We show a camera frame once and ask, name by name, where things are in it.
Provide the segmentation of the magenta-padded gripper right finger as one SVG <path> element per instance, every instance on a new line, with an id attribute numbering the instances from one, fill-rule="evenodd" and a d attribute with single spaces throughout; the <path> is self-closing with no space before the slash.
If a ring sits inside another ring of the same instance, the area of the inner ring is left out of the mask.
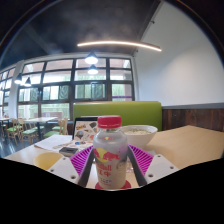
<path id="1" fill-rule="evenodd" d="M 151 155 L 133 145 L 128 146 L 128 157 L 139 186 L 145 186 L 178 171 L 163 155 Z"/>

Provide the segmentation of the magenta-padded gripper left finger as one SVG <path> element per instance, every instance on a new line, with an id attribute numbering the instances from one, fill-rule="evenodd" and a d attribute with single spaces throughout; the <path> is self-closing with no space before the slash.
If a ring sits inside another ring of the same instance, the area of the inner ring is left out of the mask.
<path id="1" fill-rule="evenodd" d="M 85 187 L 88 183 L 93 160 L 94 151 L 93 147 L 90 146 L 70 158 L 62 157 L 48 171 L 81 187 Z"/>

